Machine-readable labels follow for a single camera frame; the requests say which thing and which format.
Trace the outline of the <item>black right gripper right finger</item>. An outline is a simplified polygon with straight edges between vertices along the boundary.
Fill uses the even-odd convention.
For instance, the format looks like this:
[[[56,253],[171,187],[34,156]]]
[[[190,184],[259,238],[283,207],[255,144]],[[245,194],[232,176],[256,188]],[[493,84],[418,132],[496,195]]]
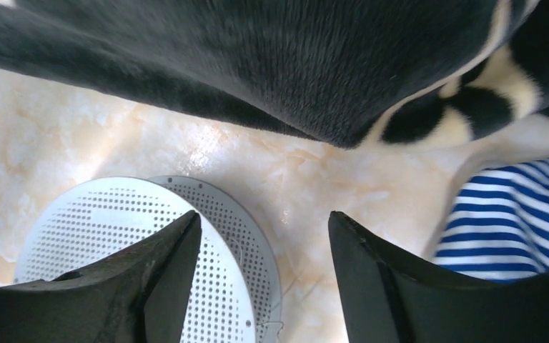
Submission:
[[[343,212],[331,213],[328,230],[351,342],[549,342],[549,272],[489,282],[411,254]]]

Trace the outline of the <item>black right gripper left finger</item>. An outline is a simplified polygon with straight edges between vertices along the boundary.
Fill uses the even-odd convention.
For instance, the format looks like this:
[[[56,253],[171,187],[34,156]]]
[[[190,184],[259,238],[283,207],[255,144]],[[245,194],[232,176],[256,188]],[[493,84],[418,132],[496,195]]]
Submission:
[[[201,236],[190,211],[53,280],[0,287],[0,342],[178,342]]]

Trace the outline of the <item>white perforated cable spool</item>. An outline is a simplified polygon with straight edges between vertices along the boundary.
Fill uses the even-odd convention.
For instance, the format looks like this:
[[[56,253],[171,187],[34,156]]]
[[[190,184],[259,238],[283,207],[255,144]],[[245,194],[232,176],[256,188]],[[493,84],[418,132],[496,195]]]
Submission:
[[[31,228],[14,282],[52,280],[195,211],[202,238],[181,342],[276,342],[280,277],[256,222],[228,194],[190,177],[105,177],[57,197]]]

